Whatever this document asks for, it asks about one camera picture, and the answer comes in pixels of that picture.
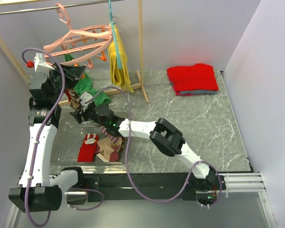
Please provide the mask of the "brown striped sock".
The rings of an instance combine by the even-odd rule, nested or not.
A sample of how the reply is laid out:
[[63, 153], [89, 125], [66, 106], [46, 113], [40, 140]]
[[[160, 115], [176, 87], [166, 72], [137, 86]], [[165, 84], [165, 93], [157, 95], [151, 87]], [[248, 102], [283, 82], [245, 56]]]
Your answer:
[[121, 142], [120, 149], [119, 149], [120, 154], [124, 152], [126, 148], [126, 144], [127, 144], [127, 139], [122, 138], [122, 142]]
[[81, 99], [74, 89], [66, 89], [65, 94], [68, 97], [68, 101], [70, 102], [71, 108], [75, 110], [78, 110], [81, 108], [81, 104], [80, 104]]

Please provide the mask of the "pink round clip hanger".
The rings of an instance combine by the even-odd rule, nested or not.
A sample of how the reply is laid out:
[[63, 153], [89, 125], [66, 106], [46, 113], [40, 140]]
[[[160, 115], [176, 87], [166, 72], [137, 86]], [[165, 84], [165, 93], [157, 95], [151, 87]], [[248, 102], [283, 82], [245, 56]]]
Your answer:
[[44, 51], [54, 57], [65, 57], [67, 54], [77, 54], [72, 60], [66, 60], [62, 64], [72, 66], [87, 62], [86, 67], [92, 68], [91, 58], [98, 56], [103, 59], [103, 51], [113, 42], [113, 29], [109, 25], [94, 25], [81, 29], [71, 26], [71, 18], [61, 3], [56, 3], [59, 20], [66, 24], [68, 32], [52, 44], [43, 47]]

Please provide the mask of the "beige purple striped sock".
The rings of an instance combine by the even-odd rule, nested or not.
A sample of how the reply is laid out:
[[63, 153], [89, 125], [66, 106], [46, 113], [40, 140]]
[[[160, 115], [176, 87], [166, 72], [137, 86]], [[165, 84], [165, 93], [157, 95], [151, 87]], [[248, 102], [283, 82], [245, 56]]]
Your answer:
[[97, 142], [95, 153], [101, 153], [108, 160], [113, 152], [119, 152], [121, 142], [120, 137], [113, 141], [109, 137], [103, 138]]

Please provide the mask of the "red patterned sock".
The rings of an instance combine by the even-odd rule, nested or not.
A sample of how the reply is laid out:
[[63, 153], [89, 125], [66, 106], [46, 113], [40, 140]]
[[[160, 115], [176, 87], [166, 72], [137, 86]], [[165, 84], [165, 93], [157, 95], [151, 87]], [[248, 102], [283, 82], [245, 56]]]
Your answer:
[[93, 162], [97, 142], [99, 140], [98, 134], [86, 134], [83, 143], [79, 149], [78, 162]]

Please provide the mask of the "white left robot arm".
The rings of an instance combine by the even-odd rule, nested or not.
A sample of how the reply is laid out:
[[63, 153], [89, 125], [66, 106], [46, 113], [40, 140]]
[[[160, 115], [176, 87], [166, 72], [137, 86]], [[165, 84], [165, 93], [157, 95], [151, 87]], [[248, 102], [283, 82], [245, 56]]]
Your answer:
[[84, 66], [57, 65], [47, 73], [36, 72], [30, 78], [29, 131], [30, 141], [24, 172], [16, 188], [9, 190], [9, 200], [22, 212], [56, 211], [62, 196], [70, 188], [82, 190], [86, 184], [80, 167], [64, 168], [50, 177], [52, 146], [57, 133], [61, 107], [51, 108], [60, 101], [60, 94], [74, 88], [85, 71]]

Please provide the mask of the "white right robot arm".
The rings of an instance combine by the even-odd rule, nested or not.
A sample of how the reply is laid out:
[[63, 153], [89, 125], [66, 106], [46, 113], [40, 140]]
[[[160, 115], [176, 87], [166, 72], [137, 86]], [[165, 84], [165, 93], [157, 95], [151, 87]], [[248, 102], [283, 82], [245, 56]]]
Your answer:
[[197, 183], [197, 190], [208, 191], [214, 187], [222, 189], [222, 179], [217, 170], [208, 162], [203, 161], [187, 144], [183, 133], [164, 118], [157, 121], [132, 121], [130, 117], [122, 118], [114, 114], [108, 105], [94, 106], [89, 104], [81, 110], [70, 113], [81, 124], [93, 121], [104, 132], [115, 138], [143, 138], [149, 139], [164, 155], [175, 157], [186, 167], [190, 168], [189, 175], [193, 175]]

